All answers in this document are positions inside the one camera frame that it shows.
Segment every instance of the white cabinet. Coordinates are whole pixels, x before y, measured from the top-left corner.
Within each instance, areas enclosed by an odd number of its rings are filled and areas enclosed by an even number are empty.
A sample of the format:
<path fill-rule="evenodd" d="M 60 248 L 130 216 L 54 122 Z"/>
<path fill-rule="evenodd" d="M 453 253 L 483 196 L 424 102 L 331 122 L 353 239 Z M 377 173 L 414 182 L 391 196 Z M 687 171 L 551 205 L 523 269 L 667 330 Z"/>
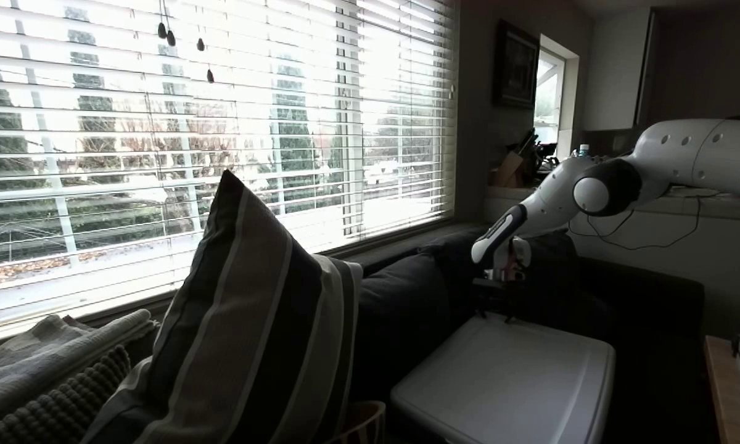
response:
<path fill-rule="evenodd" d="M 652 30 L 650 9 L 623 11 L 594 22 L 587 63 L 587 131 L 619 131 L 641 123 Z"/>

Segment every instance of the dark wall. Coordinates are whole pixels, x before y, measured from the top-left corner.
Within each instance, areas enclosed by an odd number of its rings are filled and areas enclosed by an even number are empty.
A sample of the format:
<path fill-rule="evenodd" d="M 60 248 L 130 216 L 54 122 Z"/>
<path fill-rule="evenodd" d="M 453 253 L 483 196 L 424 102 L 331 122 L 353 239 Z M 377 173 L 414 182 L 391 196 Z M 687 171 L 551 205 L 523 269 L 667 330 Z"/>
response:
<path fill-rule="evenodd" d="M 740 0 L 661 11 L 645 122 L 740 117 Z"/>
<path fill-rule="evenodd" d="M 464 0 L 460 4 L 460 80 L 459 80 L 459 182 L 456 216 L 481 221 L 488 169 L 502 147 L 533 127 L 530 112 L 491 107 L 496 22 L 506 21 L 534 38 L 548 34 L 581 60 L 592 22 L 564 0 Z"/>

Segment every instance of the striped pillow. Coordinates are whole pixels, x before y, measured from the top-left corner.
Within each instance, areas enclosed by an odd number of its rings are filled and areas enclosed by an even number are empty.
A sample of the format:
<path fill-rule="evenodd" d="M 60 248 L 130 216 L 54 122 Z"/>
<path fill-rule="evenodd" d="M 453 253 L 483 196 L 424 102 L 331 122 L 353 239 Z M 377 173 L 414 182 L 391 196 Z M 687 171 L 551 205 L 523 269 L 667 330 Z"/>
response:
<path fill-rule="evenodd" d="M 86 441 L 323 441 L 347 400 L 359 266 L 311 256 L 223 173 L 152 358 Z"/>

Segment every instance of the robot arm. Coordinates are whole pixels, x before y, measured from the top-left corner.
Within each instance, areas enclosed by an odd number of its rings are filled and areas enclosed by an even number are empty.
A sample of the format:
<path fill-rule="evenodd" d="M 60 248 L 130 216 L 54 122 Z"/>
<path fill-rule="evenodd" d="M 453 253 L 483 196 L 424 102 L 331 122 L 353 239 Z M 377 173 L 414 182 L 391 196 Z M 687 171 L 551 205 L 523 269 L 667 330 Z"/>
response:
<path fill-rule="evenodd" d="M 740 196 L 740 122 L 664 122 L 648 127 L 625 158 L 564 160 L 474 242 L 471 259 L 486 263 L 513 236 L 560 231 L 577 212 L 617 216 L 628 205 L 661 197 L 667 185 Z"/>

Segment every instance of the window blinds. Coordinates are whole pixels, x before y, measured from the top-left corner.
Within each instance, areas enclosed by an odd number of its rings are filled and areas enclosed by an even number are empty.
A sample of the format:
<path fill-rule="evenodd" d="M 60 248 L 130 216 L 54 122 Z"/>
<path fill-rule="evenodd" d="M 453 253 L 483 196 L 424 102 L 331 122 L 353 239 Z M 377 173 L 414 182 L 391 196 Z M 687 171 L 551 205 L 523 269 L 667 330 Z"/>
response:
<path fill-rule="evenodd" d="M 0 339 L 174 292 L 227 169 L 315 253 L 445 217 L 453 84 L 449 0 L 0 0 Z"/>

